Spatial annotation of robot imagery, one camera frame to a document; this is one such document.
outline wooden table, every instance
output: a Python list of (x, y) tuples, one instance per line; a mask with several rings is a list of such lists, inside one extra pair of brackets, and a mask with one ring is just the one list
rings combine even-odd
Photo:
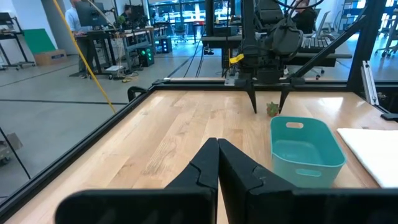
[[(279, 92), (257, 92), (258, 114), (243, 91), (156, 91), (6, 223), (53, 223), (57, 205), (84, 189), (156, 189), (175, 178), (210, 137), (225, 138), (272, 170), (266, 103)], [(334, 187), (379, 187), (337, 128), (398, 129), (354, 93), (292, 92), (283, 115), (329, 125), (346, 154)], [(219, 192), (218, 223), (227, 223)]]

